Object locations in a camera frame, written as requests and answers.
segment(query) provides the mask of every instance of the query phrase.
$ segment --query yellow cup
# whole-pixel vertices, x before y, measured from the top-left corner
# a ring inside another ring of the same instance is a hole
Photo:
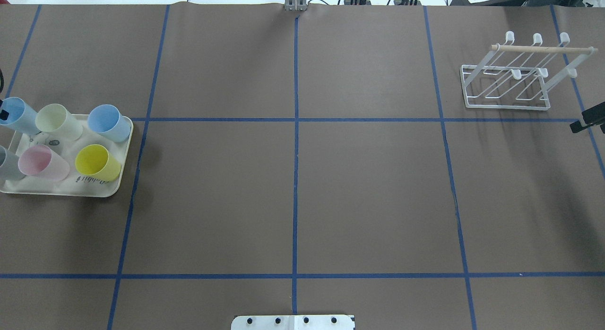
[[[120,176],[121,164],[106,147],[89,145],[76,156],[76,170],[101,181],[114,181]]]

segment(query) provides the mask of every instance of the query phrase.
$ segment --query wooden rod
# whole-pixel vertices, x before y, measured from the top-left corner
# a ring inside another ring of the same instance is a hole
[[[521,46],[521,45],[492,45],[492,51],[508,51],[508,52],[538,52],[538,53],[581,53],[581,54],[591,54],[594,52],[598,52],[597,48],[589,47],[589,48],[559,48],[557,46]]]

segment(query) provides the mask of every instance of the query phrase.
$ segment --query blue tape line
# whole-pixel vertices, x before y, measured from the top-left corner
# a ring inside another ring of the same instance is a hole
[[[338,117],[305,117],[300,119],[301,122],[440,122],[439,118],[382,118],[382,117],[359,117],[359,118],[338,118]]]
[[[116,274],[2,273],[0,279],[115,279]]]
[[[471,278],[536,278],[536,277],[605,277],[605,272],[482,272],[469,273]]]
[[[271,274],[122,274],[122,279],[292,279],[289,273]]]
[[[439,108],[439,117],[443,119],[443,106],[441,105],[441,91],[439,90],[439,81],[437,79],[437,66],[435,64],[435,55],[432,49],[431,27],[428,22],[428,9],[424,9],[424,22],[426,24],[426,38],[428,39],[428,49],[431,56],[432,79],[435,85],[435,94],[437,96],[437,107]],[[473,291],[471,290],[471,280],[468,276],[467,253],[464,247],[464,236],[462,235],[462,222],[460,222],[460,211],[458,209],[458,196],[456,195],[456,183],[454,182],[454,172],[452,170],[451,158],[449,156],[449,145],[445,130],[445,121],[441,121],[441,134],[443,135],[443,146],[445,147],[445,159],[448,164],[449,185],[454,198],[454,207],[456,209],[456,222],[458,223],[458,243],[460,244],[460,255],[462,257],[462,268],[465,274],[465,283],[467,286],[468,308],[471,316],[471,326],[477,330],[477,320],[475,317],[475,303],[473,302]]]
[[[292,314],[298,313],[298,18],[294,19],[294,188],[292,201]]]
[[[150,122],[295,122],[289,117],[131,117],[132,121]],[[569,119],[501,119],[501,118],[466,118],[466,117],[300,117],[298,122],[537,122],[537,123],[572,123],[577,118]]]
[[[268,274],[122,274],[121,279],[147,280],[212,280],[212,279],[292,279],[289,273]],[[445,273],[299,273],[297,279],[431,279],[431,278],[565,278],[605,277],[605,271],[561,272],[470,272]],[[54,274],[54,273],[2,273],[0,279],[116,279],[117,274]]]
[[[166,26],[168,24],[168,14],[170,12],[170,5],[166,5],[166,12],[164,13],[164,26],[162,26],[162,36],[160,37],[160,46],[157,52],[156,69],[153,74],[153,82],[151,84],[151,92],[149,93],[149,104],[147,104],[147,117],[145,121],[145,127],[143,128],[143,136],[141,138],[141,146],[138,150],[137,168],[134,174],[134,183],[132,184],[132,193],[130,195],[130,206],[128,208],[128,217],[126,220],[126,226],[124,229],[124,238],[121,243],[120,261],[117,268],[117,278],[115,278],[114,294],[112,298],[112,308],[110,309],[110,317],[107,322],[107,329],[111,330],[113,326],[113,320],[115,316],[115,307],[117,305],[117,296],[120,290],[121,272],[124,267],[124,258],[126,255],[126,247],[128,244],[128,235],[130,233],[130,223],[132,222],[132,211],[134,209],[134,196],[136,195],[138,188],[138,178],[140,177],[140,164],[141,158],[143,157],[143,150],[145,149],[145,141],[147,140],[147,129],[149,127],[149,117],[151,116],[151,109],[153,107],[153,99],[156,90],[157,75],[160,70],[160,60],[162,58],[162,47],[164,46],[164,37],[166,35]]]
[[[32,39],[32,34],[34,33],[34,28],[36,27],[36,22],[38,17],[40,16],[41,9],[42,6],[38,5],[36,15],[34,16],[34,20],[32,21],[32,26],[30,26],[30,31],[27,34],[26,42],[23,44],[21,54],[19,55],[17,66],[15,66],[15,72],[13,72],[13,77],[10,79],[9,87],[6,89],[6,97],[10,97],[10,92],[13,90],[13,85],[15,84],[15,80],[17,79],[17,73],[19,73],[19,69],[21,68],[21,62],[23,61],[23,57],[26,55],[27,46],[30,45],[30,39]]]
[[[553,16],[553,23],[555,24],[555,31],[557,31],[557,38],[559,43],[561,42],[561,33],[559,30],[559,23],[557,21],[557,14],[555,13],[555,7],[553,5],[551,5],[551,16]],[[569,60],[566,54],[563,54],[563,60],[565,61],[565,65],[569,65]],[[582,96],[579,94],[579,89],[578,89],[578,85],[575,82],[575,78],[571,78],[571,84],[573,86],[573,91],[575,91],[575,97],[578,100],[578,104],[579,104],[579,108],[582,110],[582,112],[585,110],[584,109],[584,102],[582,100]],[[605,179],[605,166],[603,166],[603,158],[601,157],[601,152],[599,151],[599,147],[597,147],[596,145],[596,139],[595,139],[595,135],[592,132],[592,129],[588,129],[588,135],[590,136],[590,142],[592,143],[592,148],[595,150],[595,154],[596,154],[596,161],[599,163],[599,168],[601,169],[601,175],[603,176],[603,179]]]
[[[294,122],[292,118],[250,118],[250,117],[151,117],[151,122]]]
[[[299,279],[465,278],[463,273],[300,273]]]

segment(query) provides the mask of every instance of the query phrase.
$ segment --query logo on tray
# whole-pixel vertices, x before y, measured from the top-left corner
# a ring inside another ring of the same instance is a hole
[[[76,179],[76,182],[91,182],[91,183],[98,183],[99,185],[104,185],[107,183],[107,181],[102,181],[99,179],[95,179],[94,177],[89,177],[89,176],[79,176]]]

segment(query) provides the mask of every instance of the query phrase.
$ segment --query tray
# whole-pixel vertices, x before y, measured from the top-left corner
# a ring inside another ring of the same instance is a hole
[[[60,138],[50,136],[45,132],[41,132],[35,136],[28,136],[15,132],[13,139],[10,142],[9,151],[21,156],[21,154],[29,147],[35,145],[47,145],[61,155],[70,166],[69,175],[60,182],[51,182],[37,177],[26,176],[19,181],[3,181],[0,180],[0,192],[8,194],[38,194],[50,196],[84,196],[84,197],[108,197],[117,192],[120,187],[121,177],[124,173],[124,163],[128,155],[130,140],[132,139],[133,125],[132,120],[126,116],[130,124],[130,135],[128,140],[121,143],[115,143],[111,140],[100,136],[96,132],[88,129],[88,115],[73,114],[76,120],[84,127],[84,132],[79,139],[69,142],[63,142]],[[108,149],[108,151],[121,163],[120,176],[112,182],[100,181],[89,176],[81,175],[76,171],[74,160],[76,155],[87,145],[99,144]]]

